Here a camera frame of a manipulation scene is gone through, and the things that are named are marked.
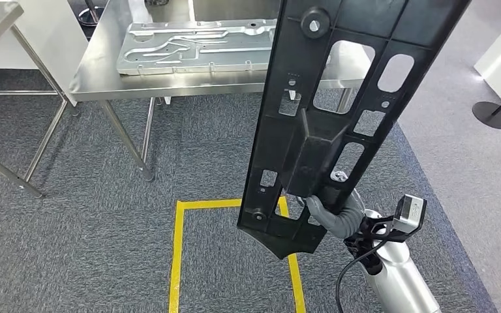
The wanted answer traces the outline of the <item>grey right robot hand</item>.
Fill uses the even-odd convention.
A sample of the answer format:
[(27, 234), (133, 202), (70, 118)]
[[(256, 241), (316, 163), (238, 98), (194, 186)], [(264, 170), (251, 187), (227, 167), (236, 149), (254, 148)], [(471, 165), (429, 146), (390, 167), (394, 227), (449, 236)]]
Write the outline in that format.
[(328, 211), (317, 196), (310, 196), (305, 202), (311, 216), (328, 232), (340, 239), (348, 237), (348, 227), (342, 215)]

